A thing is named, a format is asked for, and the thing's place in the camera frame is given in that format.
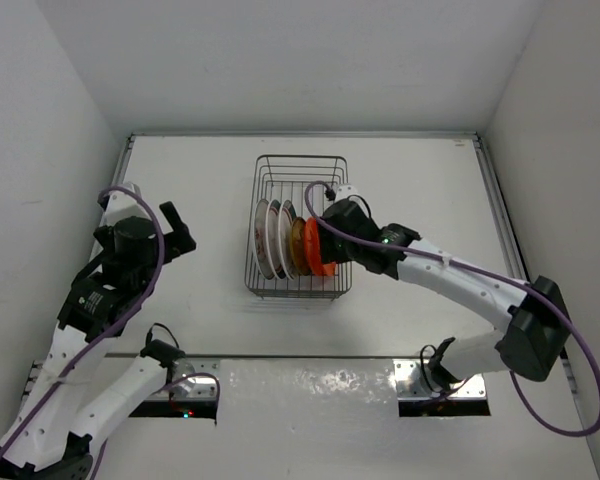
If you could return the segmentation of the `orange plate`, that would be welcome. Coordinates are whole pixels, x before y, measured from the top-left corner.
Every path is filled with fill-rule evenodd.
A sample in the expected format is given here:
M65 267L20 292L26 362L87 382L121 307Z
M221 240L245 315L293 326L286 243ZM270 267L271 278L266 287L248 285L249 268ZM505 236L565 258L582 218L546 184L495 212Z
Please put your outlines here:
M320 254L319 233L317 222L314 217L306 220L303 233L305 257L310 271L315 276L324 275L324 267Z
M322 273L321 273L322 276L332 277L336 273L337 263L336 262L324 263L321 265L321 268L322 268Z

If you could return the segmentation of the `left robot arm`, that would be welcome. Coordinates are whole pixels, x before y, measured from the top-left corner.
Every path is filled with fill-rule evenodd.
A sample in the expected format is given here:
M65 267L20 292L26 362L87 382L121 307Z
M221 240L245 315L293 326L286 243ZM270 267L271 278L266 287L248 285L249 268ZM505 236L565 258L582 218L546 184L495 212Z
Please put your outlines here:
M195 250L176 207L122 213L97 228L101 250L79 271L58 315L52 344L14 423L0 440L0 479L90 479L110 433L172 379L185 354L149 341L127 372L94 401L82 400L128 321L153 293L164 265Z

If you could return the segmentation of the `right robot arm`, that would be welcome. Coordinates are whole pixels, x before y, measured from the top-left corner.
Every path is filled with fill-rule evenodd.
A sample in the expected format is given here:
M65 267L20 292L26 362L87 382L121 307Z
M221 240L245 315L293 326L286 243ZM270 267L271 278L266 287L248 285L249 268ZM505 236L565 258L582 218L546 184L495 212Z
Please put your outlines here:
M492 279L476 267L461 269L445 251L400 224L377 224L352 199L331 205L317 220L320 253L327 263L354 262L367 271L433 291L489 322L491 332L449 337L420 364L419 381L429 394L449 392L476 374L509 370L527 380L549 376L568 330L557 315L566 306L558 285Z

